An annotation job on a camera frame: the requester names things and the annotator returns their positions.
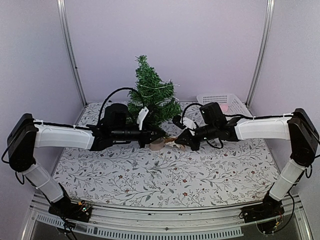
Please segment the orange brown ornament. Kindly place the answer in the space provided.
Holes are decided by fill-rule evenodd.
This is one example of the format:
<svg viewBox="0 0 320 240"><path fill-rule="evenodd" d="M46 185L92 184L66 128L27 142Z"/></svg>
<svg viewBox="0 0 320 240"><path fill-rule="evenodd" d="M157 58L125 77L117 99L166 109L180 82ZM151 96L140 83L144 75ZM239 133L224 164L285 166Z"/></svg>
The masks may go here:
<svg viewBox="0 0 320 240"><path fill-rule="evenodd" d="M173 137L173 136L167 137L167 138L164 139L164 143L165 144L166 143L171 143L171 142L174 142L176 139L177 139L177 137Z"/></svg>

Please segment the small green christmas tree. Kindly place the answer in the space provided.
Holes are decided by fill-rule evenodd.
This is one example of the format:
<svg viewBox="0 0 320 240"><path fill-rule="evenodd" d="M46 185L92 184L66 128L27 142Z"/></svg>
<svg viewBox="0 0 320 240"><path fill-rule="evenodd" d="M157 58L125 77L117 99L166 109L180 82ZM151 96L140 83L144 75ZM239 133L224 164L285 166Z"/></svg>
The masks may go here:
<svg viewBox="0 0 320 240"><path fill-rule="evenodd" d="M154 110L155 123L147 122L147 116L143 123L158 129L176 115L180 115L182 108L175 97L175 85L171 80L163 81L155 68L150 66L146 55L140 55L135 60L138 68L135 70L136 85L134 91L129 91L128 123L136 123L138 114L145 106Z"/></svg>

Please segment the pink pompom ornament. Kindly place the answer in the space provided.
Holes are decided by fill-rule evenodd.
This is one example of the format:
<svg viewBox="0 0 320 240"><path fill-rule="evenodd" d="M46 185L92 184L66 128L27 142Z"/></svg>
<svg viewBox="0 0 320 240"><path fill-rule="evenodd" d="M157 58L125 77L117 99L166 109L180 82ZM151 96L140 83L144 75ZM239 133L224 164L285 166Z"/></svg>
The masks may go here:
<svg viewBox="0 0 320 240"><path fill-rule="evenodd" d="M227 104L221 104L220 109L222 110L223 113L225 113L228 111L229 106Z"/></svg>

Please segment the white plastic basket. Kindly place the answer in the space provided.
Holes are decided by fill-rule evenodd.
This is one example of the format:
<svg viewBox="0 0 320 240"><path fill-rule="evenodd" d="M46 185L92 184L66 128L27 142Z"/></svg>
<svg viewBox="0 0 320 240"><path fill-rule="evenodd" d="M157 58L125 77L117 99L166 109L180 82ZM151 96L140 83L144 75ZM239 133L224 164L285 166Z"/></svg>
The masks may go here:
<svg viewBox="0 0 320 240"><path fill-rule="evenodd" d="M214 93L202 93L196 96L198 103L205 105L211 102L217 102L220 106L227 108L223 110L227 115L241 114L251 117L251 113L246 105L232 93L214 94Z"/></svg>

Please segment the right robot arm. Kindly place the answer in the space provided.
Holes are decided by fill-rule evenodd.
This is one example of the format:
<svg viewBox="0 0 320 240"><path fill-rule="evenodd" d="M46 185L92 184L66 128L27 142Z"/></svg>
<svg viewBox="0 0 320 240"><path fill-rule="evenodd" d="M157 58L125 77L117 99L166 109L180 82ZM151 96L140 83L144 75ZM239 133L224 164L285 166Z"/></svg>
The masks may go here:
<svg viewBox="0 0 320 240"><path fill-rule="evenodd" d="M318 157L320 135L302 108L291 113L267 116L226 115L216 102L200 105L199 111L204 121L198 126L183 114L173 117L172 122L182 133L175 143L197 151L202 142L239 142L253 139L284 140L290 142L291 154L277 180L271 185L262 203L244 207L242 217L254 220L266 219L284 213L282 200L292 187L298 184L303 173Z"/></svg>

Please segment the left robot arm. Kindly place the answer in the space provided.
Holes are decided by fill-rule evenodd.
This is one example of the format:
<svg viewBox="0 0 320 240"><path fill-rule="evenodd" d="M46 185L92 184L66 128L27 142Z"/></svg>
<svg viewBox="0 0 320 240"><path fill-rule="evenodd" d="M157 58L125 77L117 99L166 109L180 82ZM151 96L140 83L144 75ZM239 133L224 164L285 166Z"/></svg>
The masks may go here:
<svg viewBox="0 0 320 240"><path fill-rule="evenodd" d="M140 148L165 136L165 132L146 121L151 115L144 103L136 118L122 103L106 105L104 101L99 110L95 125L68 125L45 122L33 118L32 114L21 116L7 138L7 148L2 154L15 173L21 173L24 184L28 180L40 190L50 205L63 217L74 213L75 204L64 188L55 181L41 165L36 162L36 148L58 147L103 151L117 144L138 142Z"/></svg>

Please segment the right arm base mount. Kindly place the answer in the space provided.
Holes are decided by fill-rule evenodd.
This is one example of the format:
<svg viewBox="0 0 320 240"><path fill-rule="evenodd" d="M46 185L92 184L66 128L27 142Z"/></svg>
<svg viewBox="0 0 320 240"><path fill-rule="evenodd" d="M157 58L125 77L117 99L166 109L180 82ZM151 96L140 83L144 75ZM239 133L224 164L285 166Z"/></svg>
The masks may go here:
<svg viewBox="0 0 320 240"><path fill-rule="evenodd" d="M257 229L264 235L276 232L284 216L284 207L280 203L260 203L243 207L238 217L245 223L256 222Z"/></svg>

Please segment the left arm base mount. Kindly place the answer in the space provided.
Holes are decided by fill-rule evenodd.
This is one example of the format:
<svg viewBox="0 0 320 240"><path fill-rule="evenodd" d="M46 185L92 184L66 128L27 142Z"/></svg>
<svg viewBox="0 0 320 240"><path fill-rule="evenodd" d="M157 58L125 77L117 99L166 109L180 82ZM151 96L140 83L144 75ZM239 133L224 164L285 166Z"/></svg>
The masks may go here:
<svg viewBox="0 0 320 240"><path fill-rule="evenodd" d="M92 206L81 201L73 203L69 199L61 199L51 202L48 212L63 219L88 223L92 214Z"/></svg>

